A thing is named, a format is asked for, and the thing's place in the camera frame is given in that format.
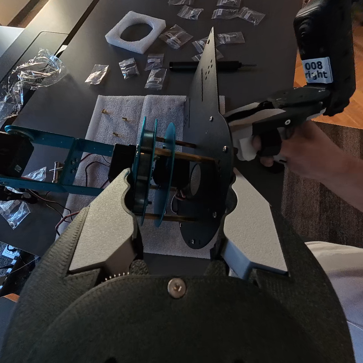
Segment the white foam sheet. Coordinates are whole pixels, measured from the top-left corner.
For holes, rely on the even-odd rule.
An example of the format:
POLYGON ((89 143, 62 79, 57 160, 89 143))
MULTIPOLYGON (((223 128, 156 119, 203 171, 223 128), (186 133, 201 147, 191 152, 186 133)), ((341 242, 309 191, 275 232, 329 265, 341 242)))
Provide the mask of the white foam sheet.
MULTIPOLYGON (((103 96, 99 95, 86 133, 86 139, 107 143, 137 144, 143 119, 146 117, 148 128, 157 119, 157 136, 163 137, 170 122, 176 130, 176 139, 183 138, 184 95, 147 95, 147 96, 103 96), (111 115, 102 114, 102 109, 111 115), (131 119, 125 122, 121 117, 131 119), (112 133, 122 134, 122 138, 112 133)), ((192 249, 184 242, 177 222, 163 221, 160 227, 154 221, 145 220, 140 226, 144 252, 164 255, 210 258, 213 242, 201 249, 192 249)))

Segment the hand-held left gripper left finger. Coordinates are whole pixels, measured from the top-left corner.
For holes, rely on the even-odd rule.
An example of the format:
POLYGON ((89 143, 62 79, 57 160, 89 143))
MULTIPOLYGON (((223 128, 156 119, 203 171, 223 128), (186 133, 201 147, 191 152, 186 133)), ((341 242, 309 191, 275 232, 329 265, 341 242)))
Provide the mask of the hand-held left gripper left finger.
POLYGON ((137 218, 126 205, 131 181, 131 169, 127 168, 86 208, 70 273, 101 269, 106 278, 127 276, 132 262, 143 258, 137 218))

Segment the person's white clothing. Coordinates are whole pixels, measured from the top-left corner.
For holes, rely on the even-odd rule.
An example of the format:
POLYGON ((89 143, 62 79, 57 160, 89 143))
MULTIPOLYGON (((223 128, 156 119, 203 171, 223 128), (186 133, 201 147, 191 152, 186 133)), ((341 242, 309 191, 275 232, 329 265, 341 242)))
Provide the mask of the person's white clothing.
POLYGON ((306 246, 330 279, 347 319, 355 360, 363 362, 363 249, 322 241, 306 246))

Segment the crumpled clear plastic wrap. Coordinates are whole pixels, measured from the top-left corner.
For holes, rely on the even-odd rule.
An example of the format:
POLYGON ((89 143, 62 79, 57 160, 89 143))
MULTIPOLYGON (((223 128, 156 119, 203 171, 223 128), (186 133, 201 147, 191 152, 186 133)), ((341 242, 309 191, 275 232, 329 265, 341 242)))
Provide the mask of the crumpled clear plastic wrap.
POLYGON ((25 104, 28 91, 58 83, 67 74, 64 63, 48 49, 11 70, 1 81, 0 121, 17 116, 25 104))

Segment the black screwdriver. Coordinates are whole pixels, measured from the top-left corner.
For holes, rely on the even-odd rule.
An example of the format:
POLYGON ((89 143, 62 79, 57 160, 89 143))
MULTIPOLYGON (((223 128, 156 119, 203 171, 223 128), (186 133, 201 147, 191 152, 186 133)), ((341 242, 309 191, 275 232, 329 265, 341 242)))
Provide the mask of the black screwdriver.
MULTIPOLYGON (((170 62, 169 69, 174 72, 194 72, 197 70, 199 61, 170 62)), ((242 68, 253 68, 256 64, 243 64, 239 61, 217 61, 217 70, 222 72, 235 72, 242 68)))

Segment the scattered small parts bags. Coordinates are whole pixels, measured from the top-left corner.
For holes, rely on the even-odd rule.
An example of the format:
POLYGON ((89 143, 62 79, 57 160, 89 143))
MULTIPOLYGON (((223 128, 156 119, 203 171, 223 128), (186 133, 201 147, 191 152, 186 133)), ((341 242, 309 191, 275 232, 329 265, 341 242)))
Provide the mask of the scattered small parts bags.
MULTIPOLYGON (((202 8, 193 8, 190 5, 193 1, 168 1, 170 5, 179 6, 183 5, 183 8, 179 11, 178 16, 183 19, 197 20, 200 13, 203 11, 202 8)), ((237 33, 225 33, 218 34, 215 39, 215 46, 220 44, 233 43, 232 37, 236 40, 236 43, 243 43, 243 34, 241 32, 237 33)), ((182 45, 187 43, 193 37, 186 33, 178 25, 174 25, 170 30, 159 35, 166 44, 168 44, 173 49, 179 49, 182 45)), ((202 52, 204 51, 206 45, 209 43, 209 39, 201 39, 194 41, 193 45, 196 47, 199 54, 194 56, 193 61, 199 61, 202 57, 202 52)), ((148 80, 144 88, 152 88, 160 90, 162 88, 163 82, 165 80, 167 70, 163 68, 163 58, 164 54, 149 54, 147 59, 147 64, 145 71, 150 71, 148 80)), ((123 74, 124 79, 129 79, 130 77, 139 75, 136 61, 134 57, 123 60, 119 62, 120 70, 123 74)), ((108 71, 109 65, 94 65, 91 74, 85 80, 86 84, 97 85, 100 84, 102 79, 105 77, 108 71)))

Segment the person's right forearm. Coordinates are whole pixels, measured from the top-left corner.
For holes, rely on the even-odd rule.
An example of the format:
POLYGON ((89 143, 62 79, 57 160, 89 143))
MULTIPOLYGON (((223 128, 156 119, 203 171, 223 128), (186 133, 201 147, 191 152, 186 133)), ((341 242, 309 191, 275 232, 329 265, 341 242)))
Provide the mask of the person's right forearm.
POLYGON ((363 161, 330 142, 321 183, 359 211, 363 211, 363 161))

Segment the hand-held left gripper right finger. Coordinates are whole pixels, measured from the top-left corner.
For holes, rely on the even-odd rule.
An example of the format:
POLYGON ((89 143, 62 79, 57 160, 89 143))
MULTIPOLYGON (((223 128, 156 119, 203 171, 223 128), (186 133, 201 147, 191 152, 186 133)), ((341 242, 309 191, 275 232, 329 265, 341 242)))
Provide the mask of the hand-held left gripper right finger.
POLYGON ((248 279, 253 269, 287 274, 270 204, 237 168, 216 236, 211 259, 222 260, 229 277, 248 279))

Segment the silver cross wrench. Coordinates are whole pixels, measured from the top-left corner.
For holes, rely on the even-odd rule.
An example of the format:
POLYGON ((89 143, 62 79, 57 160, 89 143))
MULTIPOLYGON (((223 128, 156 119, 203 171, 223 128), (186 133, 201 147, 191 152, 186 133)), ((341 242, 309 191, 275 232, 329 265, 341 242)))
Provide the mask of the silver cross wrench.
POLYGON ((63 170, 63 164, 59 161, 55 161, 54 168, 52 170, 49 170, 49 172, 53 174, 53 179, 52 179, 53 184, 58 183, 62 170, 63 170))

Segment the white square foam frame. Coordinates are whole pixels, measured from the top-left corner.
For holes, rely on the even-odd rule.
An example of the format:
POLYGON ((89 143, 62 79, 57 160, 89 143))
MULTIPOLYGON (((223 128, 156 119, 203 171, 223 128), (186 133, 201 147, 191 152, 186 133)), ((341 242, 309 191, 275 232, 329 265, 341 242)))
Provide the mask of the white square foam frame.
POLYGON ((123 48, 125 50, 144 54, 152 43, 159 37, 166 28, 166 21, 152 16, 129 11, 106 35, 107 42, 111 45, 123 48), (152 30, 145 37, 136 41, 126 41, 121 39, 121 34, 128 27, 137 24, 147 24, 152 30))

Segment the empty clear plastic bag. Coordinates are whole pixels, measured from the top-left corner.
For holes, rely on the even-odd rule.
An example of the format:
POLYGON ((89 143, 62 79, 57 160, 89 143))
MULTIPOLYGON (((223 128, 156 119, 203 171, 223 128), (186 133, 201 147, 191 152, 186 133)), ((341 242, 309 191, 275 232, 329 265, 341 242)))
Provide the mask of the empty clear plastic bag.
POLYGON ((30 172, 27 175, 22 176, 23 179, 27 180, 35 180, 35 181, 44 181, 47 176, 47 167, 43 167, 41 169, 30 172))
POLYGON ((24 201, 12 200, 0 202, 0 214, 14 230, 30 214, 30 209, 24 201))

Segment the dark desk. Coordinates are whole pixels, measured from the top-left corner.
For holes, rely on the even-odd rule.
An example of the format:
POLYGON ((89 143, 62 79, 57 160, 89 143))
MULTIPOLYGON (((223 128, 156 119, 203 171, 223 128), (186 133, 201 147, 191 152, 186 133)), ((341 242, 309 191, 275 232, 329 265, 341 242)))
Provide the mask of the dark desk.
MULTIPOLYGON (((204 11, 197 21, 177 16, 179 8, 168 1, 98 1, 77 32, 73 32, 67 48, 61 55, 68 73, 50 87, 35 91, 14 124, 52 133, 85 138, 98 95, 186 95, 193 75, 167 71, 161 92, 144 89, 148 73, 124 80, 118 63, 128 56, 135 57, 143 69, 147 54, 164 53, 165 65, 170 61, 188 61, 194 55, 192 41, 174 50, 157 39, 146 55, 132 54, 107 43, 105 34, 128 12, 146 14, 166 21, 167 29, 177 24, 193 39, 207 36, 212 27, 217 34, 241 31, 245 44, 220 47, 227 60, 256 64, 251 71, 222 73, 219 75, 219 92, 226 97, 226 111, 252 102, 265 100, 272 93, 293 87, 297 55, 293 20, 302 7, 302 1, 242 1, 246 6, 265 14, 259 25, 246 20, 212 20, 217 1, 196 1, 204 11), (85 79, 95 64, 109 65, 99 85, 87 85, 85 79)), ((76 16, 85 10, 81 1, 49 1, 26 31, 45 20, 51 30, 61 24, 61 17, 76 16)), ((42 256, 53 243, 55 225, 60 215, 40 201, 15 229, 1 217, 1 241, 14 247, 42 256)))

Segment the blue and black toy robot arm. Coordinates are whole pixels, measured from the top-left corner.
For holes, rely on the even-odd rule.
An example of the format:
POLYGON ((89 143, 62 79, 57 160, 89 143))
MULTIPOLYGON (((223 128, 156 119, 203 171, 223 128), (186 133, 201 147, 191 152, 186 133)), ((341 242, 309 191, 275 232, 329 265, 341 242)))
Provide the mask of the blue and black toy robot arm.
POLYGON ((234 148, 232 136, 220 113, 217 82, 215 32, 211 28, 207 43, 197 64, 189 94, 183 103, 183 140, 176 137, 170 122, 164 137, 157 136, 160 118, 148 128, 146 117, 137 145, 122 145, 75 139, 65 135, 17 126, 7 126, 1 146, 14 141, 15 151, 5 152, 13 166, 26 166, 34 144, 68 149, 67 159, 57 183, 10 176, 1 172, 1 191, 17 188, 22 191, 44 190, 87 196, 106 196, 102 188, 74 185, 75 173, 83 153, 112 157, 107 180, 110 184, 121 171, 130 171, 131 196, 127 206, 140 218, 154 220, 155 227, 163 221, 179 222, 184 242, 191 249, 209 244, 226 209, 231 184, 234 148))

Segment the person's right hand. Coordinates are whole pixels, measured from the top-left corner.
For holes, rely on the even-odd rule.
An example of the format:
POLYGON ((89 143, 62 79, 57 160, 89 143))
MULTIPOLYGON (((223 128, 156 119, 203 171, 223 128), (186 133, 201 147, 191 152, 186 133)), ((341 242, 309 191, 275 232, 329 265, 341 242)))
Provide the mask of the person's right hand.
POLYGON ((325 182, 333 177, 343 159, 343 152, 311 120, 294 128, 283 139, 279 156, 295 174, 325 182))

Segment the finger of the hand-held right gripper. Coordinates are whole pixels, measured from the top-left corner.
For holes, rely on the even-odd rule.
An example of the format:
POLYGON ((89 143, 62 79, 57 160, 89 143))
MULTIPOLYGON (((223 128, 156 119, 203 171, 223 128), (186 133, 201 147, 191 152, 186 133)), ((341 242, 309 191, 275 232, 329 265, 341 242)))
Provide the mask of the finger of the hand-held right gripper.
POLYGON ((256 114, 262 110, 270 109, 270 102, 254 102, 243 107, 231 110, 224 114, 225 120, 239 120, 256 114))
POLYGON ((233 139, 244 139, 252 136, 252 124, 270 116, 283 113, 284 110, 261 110, 251 116, 240 118, 229 123, 233 139))

